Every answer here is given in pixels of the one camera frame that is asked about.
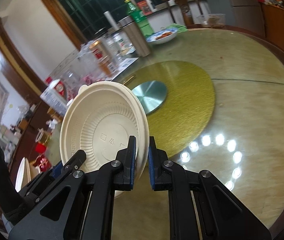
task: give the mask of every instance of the wooden chair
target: wooden chair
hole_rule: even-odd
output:
[[[174,23],[176,23],[174,15],[173,15],[172,10],[171,10],[171,7],[169,5],[169,0],[163,0],[163,1],[166,2],[166,5],[169,9],[172,20],[173,20]],[[188,0],[175,0],[175,1],[181,9],[181,12],[182,12],[182,15],[183,15],[183,20],[184,20],[186,27],[191,27],[192,25],[194,25],[194,21],[193,21],[193,17],[192,17],[192,13],[191,13],[191,9],[190,9]],[[196,2],[197,6],[199,8],[200,14],[202,15],[203,11],[202,11],[201,6],[199,4],[199,0],[195,0],[195,2]]]

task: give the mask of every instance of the green bottle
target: green bottle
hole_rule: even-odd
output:
[[[127,14],[135,20],[143,35],[145,37],[152,35],[154,33],[154,30],[149,24],[149,21],[147,20],[144,13],[140,9],[136,8],[130,0],[125,0],[124,2],[128,5]]]

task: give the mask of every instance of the paper towel roll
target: paper towel roll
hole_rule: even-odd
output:
[[[115,20],[113,19],[112,15],[109,11],[106,11],[104,13],[104,16],[109,21],[109,23],[111,24],[111,26],[114,28],[115,31],[119,30],[117,23],[115,22]]]

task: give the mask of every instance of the blue and white plate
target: blue and white plate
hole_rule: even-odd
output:
[[[156,40],[157,37],[160,37],[162,34],[166,32],[172,32],[172,34],[169,36],[166,36],[165,38]],[[166,29],[166,30],[159,31],[157,33],[152,34],[150,37],[146,39],[146,41],[150,44],[162,44],[162,43],[166,43],[174,39],[177,34],[178,34],[178,28]]]

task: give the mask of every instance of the green bottle label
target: green bottle label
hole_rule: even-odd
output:
[[[142,11],[137,11],[131,14],[132,18],[135,20],[135,22],[139,23],[144,20],[146,20],[146,16]]]

